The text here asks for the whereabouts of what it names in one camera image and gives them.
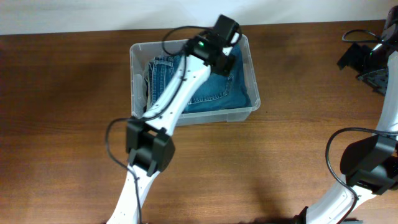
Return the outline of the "dark blue jeans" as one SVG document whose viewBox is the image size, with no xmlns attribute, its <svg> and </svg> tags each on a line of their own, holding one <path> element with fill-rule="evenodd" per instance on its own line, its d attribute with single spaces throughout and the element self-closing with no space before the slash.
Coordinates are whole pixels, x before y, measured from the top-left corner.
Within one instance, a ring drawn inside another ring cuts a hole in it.
<svg viewBox="0 0 398 224">
<path fill-rule="evenodd" d="M 184 113 L 244 108 L 250 104 L 244 83 L 243 56 L 238 45 L 231 53 L 235 56 L 233 68 L 227 77 L 212 73 L 193 94 Z M 181 56 L 157 56 L 151 59 L 145 70 L 152 74 L 152 105 L 170 83 L 181 61 Z"/>
</svg>

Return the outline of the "clear plastic storage bin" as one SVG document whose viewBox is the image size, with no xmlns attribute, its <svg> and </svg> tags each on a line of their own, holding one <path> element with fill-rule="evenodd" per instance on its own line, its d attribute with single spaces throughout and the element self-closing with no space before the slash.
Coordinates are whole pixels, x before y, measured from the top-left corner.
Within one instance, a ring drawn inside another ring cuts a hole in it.
<svg viewBox="0 0 398 224">
<path fill-rule="evenodd" d="M 259 109 L 261 99 L 252 63 L 249 41 L 245 35 L 240 39 L 239 47 L 243 55 L 244 83 L 250 99 L 250 104 L 247 107 L 238 109 L 185 113 L 179 117 L 179 120 L 177 121 L 178 126 L 223 121 L 244 121 L 253 111 Z M 132 45 L 129 53 L 131 69 L 131 115 L 140 118 L 144 114 L 144 107 L 147 103 L 145 93 L 146 84 L 142 75 L 144 74 L 147 63 L 154 57 L 163 55 L 164 51 L 162 49 L 161 42 L 144 42 Z"/>
</svg>

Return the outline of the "light blue jeans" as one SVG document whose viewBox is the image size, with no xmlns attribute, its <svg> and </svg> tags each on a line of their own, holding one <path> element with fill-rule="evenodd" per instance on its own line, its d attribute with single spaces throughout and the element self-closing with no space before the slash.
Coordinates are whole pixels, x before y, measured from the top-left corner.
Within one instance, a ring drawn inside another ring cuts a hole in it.
<svg viewBox="0 0 398 224">
<path fill-rule="evenodd" d="M 152 106 L 152 74 L 150 71 L 144 71 L 144 80 L 146 82 L 147 87 L 147 103 L 146 103 L 146 111 L 149 110 Z"/>
</svg>

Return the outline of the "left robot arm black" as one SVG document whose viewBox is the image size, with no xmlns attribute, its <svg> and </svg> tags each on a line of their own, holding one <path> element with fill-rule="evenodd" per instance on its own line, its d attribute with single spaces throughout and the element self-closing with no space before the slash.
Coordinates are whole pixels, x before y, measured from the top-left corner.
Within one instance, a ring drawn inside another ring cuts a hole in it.
<svg viewBox="0 0 398 224">
<path fill-rule="evenodd" d="M 174 156 L 172 135 L 184 108 L 211 73 L 227 75 L 233 67 L 230 51 L 243 36 L 240 25 L 220 15 L 212 28 L 200 30 L 178 51 L 178 69 L 155 104 L 141 118 L 117 118 L 106 128 L 106 153 L 127 172 L 108 223 L 142 223 L 142 206 L 150 187 Z M 126 123 L 126 162 L 117 160 L 110 150 L 111 128 L 120 121 Z"/>
</svg>

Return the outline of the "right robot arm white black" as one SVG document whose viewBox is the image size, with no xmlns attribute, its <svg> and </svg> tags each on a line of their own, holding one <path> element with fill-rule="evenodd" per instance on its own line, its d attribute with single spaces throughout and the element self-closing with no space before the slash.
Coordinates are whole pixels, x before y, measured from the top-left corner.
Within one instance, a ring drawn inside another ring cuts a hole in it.
<svg viewBox="0 0 398 224">
<path fill-rule="evenodd" d="M 371 40 L 348 40 L 351 46 L 337 62 L 339 69 L 350 67 L 357 79 L 384 96 L 376 129 L 343 128 L 333 133 L 325 149 L 326 166 L 336 180 L 316 203 L 294 216 L 292 223 L 347 223 L 348 215 L 362 203 L 397 190 L 397 7 L 390 9 L 381 35 Z M 337 135 L 364 132 L 370 136 L 351 143 L 340 160 L 341 175 L 330 163 L 330 147 Z"/>
</svg>

